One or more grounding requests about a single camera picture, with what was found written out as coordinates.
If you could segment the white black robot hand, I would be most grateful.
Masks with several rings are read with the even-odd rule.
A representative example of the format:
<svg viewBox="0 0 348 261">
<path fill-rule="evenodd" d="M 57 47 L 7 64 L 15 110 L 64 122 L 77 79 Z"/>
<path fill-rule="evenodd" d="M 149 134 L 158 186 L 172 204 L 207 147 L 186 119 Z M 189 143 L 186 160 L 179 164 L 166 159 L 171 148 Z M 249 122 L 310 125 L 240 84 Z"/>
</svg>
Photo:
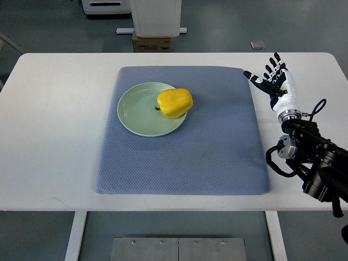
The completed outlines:
<svg viewBox="0 0 348 261">
<path fill-rule="evenodd" d="M 300 107 L 296 103 L 297 93 L 292 74 L 278 53 L 269 59 L 270 65 L 264 76 L 244 71 L 244 76 L 259 90 L 270 96 L 270 107 L 276 112 L 279 123 L 290 119 L 300 119 Z"/>
</svg>

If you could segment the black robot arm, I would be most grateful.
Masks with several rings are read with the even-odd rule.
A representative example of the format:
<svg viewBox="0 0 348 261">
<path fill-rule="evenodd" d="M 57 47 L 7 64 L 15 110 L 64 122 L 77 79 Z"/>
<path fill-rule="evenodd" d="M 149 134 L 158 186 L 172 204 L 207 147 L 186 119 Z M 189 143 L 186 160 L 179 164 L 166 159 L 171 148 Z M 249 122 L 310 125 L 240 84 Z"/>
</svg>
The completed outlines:
<svg viewBox="0 0 348 261">
<path fill-rule="evenodd" d="M 302 179 L 305 194 L 332 204 L 333 216 L 343 217 L 340 201 L 347 201 L 347 150 L 321 136 L 313 117 L 326 105 L 322 99 L 308 120 L 290 114 L 281 123 L 283 136 L 267 150 L 266 163 L 279 175 Z"/>
</svg>

